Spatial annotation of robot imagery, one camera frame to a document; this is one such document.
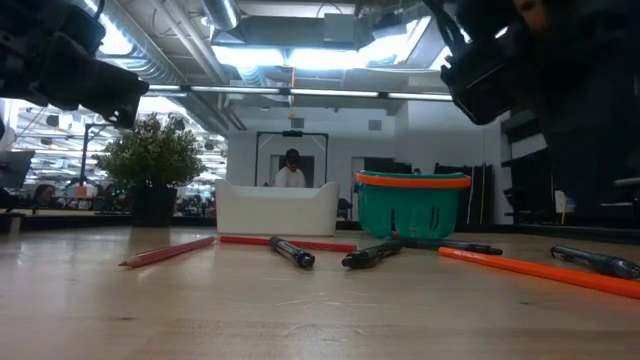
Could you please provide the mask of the grey monitor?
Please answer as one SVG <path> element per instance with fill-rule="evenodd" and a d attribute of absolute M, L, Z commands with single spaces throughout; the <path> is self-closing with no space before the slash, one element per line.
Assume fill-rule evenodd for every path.
<path fill-rule="evenodd" d="M 21 188 L 34 155 L 33 150 L 0 153 L 0 187 Z"/>

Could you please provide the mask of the red colored pencil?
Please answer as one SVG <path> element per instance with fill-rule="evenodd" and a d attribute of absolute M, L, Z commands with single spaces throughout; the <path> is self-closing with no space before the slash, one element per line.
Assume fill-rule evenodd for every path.
<path fill-rule="evenodd" d="M 136 254 L 134 256 L 129 257 L 120 263 L 121 267 L 130 267 L 137 268 L 147 266 L 153 263 L 161 262 L 166 259 L 181 255 L 183 253 L 191 252 L 194 250 L 198 250 L 201 248 L 205 248 L 211 246 L 215 241 L 215 237 L 203 238 L 200 240 L 168 246 L 164 248 L 159 248 L 155 250 L 151 250 L 149 252 L 144 252 L 140 254 Z"/>
<path fill-rule="evenodd" d="M 252 238 L 252 237 L 240 237 L 240 236 L 228 236 L 221 235 L 218 238 L 220 243 L 229 243 L 229 244 L 242 244 L 242 245 L 258 245 L 258 246 L 269 246 L 270 241 L 266 238 Z M 321 251 L 331 251 L 331 252 L 341 252 L 341 253 L 350 253 L 357 250 L 357 247 L 353 244 L 335 244 L 335 243 L 322 243 L 322 242 L 309 242 L 309 241 L 298 241 L 298 240 L 289 240 L 294 246 L 300 247 L 302 249 L 308 250 L 321 250 Z"/>

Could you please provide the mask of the orange pencil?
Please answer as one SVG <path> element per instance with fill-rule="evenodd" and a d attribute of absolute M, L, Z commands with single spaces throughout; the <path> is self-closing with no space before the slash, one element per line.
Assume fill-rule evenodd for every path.
<path fill-rule="evenodd" d="M 640 300 L 640 282 L 447 247 L 440 247 L 438 253 L 448 258 Z"/>

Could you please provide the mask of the silver ventilation duct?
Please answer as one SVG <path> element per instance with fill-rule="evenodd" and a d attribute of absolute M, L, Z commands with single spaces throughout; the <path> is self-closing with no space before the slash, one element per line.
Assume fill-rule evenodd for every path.
<path fill-rule="evenodd" d="M 236 0 L 201 0 L 201 4 L 215 29 L 227 31 L 238 26 L 241 14 Z"/>

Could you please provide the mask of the person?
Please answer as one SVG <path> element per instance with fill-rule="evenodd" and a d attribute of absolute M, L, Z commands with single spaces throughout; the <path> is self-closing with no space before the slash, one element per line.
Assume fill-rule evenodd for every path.
<path fill-rule="evenodd" d="M 56 189 L 53 185 L 50 184 L 40 184 L 37 186 L 34 195 L 33 195 L 33 203 L 38 207 L 48 206 L 54 195 L 56 193 Z"/>
<path fill-rule="evenodd" d="M 291 148 L 285 154 L 285 166 L 277 173 L 274 186 L 282 188 L 305 188 L 306 179 L 304 173 L 299 169 L 299 152 Z"/>

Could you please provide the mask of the black background rig frame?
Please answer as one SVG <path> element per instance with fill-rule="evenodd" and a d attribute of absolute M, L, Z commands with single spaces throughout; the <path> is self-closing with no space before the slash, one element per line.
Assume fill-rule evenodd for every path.
<path fill-rule="evenodd" d="M 325 162 L 324 162 L 324 182 L 328 182 L 328 161 L 329 161 L 329 139 L 330 135 L 328 133 L 321 132 L 303 132 L 299 130 L 283 130 L 280 132 L 276 131 L 258 131 L 255 136 L 255 162 L 254 162 L 254 186 L 258 186 L 258 170 L 259 170 L 259 152 L 260 149 L 268 143 L 268 140 L 261 143 L 260 138 L 262 135 L 280 135 L 282 137 L 315 137 L 321 136 L 325 139 L 325 145 L 322 147 L 325 153 Z"/>

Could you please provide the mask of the green basket with orange rim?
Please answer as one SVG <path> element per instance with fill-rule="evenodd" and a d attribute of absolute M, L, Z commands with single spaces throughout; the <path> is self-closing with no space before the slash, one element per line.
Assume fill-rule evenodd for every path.
<path fill-rule="evenodd" d="M 358 222 L 378 238 L 440 240 L 453 233 L 460 194 L 471 185 L 463 173 L 415 175 L 360 171 L 355 174 Z"/>

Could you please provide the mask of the ceiling light strip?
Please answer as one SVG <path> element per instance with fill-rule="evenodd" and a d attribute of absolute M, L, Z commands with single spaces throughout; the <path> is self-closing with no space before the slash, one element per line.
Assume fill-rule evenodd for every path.
<path fill-rule="evenodd" d="M 224 93 L 240 95 L 280 95 L 280 96 L 315 96 L 315 97 L 345 97 L 383 100 L 407 101 L 437 101 L 452 102 L 449 94 L 440 93 L 408 93 L 388 91 L 364 90 L 333 90 L 311 88 L 281 88 L 281 87 L 246 87 L 246 86 L 192 86 L 192 85 L 150 85 L 150 92 L 170 93 Z"/>

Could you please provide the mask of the black pen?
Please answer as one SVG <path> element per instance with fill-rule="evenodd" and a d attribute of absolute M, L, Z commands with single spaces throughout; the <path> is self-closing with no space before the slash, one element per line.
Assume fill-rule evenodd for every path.
<path fill-rule="evenodd" d="M 484 255 L 501 256 L 503 251 L 499 248 L 486 244 L 459 242 L 451 240 L 434 240 L 402 237 L 398 233 L 393 233 L 389 240 L 398 241 L 403 247 L 423 250 L 439 250 L 441 247 L 474 252 Z"/>
<path fill-rule="evenodd" d="M 400 253 L 402 245 L 389 241 L 347 254 L 341 261 L 344 267 L 360 270 L 375 267 L 383 259 Z"/>
<path fill-rule="evenodd" d="M 299 268 L 311 269 L 315 264 L 315 256 L 313 254 L 280 237 L 271 237 L 269 245 L 273 251 L 284 256 Z"/>
<path fill-rule="evenodd" d="M 585 266 L 602 275 L 628 280 L 640 279 L 640 265 L 620 257 L 562 245 L 553 246 L 550 249 L 550 254 L 553 258 L 559 258 L 566 262 L 582 262 Z"/>

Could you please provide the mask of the white plastic bin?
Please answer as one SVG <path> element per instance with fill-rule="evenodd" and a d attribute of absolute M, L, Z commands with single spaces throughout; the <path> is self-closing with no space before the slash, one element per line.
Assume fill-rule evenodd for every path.
<path fill-rule="evenodd" d="M 252 187 L 215 183 L 217 230 L 221 234 L 335 234 L 340 184 L 320 188 Z"/>

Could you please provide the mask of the small potted green plant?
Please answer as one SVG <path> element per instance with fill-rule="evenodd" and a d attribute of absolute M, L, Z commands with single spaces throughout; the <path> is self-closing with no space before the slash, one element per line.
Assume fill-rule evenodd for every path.
<path fill-rule="evenodd" d="M 93 158 L 127 190 L 135 226 L 167 227 L 178 189 L 206 170 L 201 155 L 198 139 L 183 117 L 150 113 Z"/>

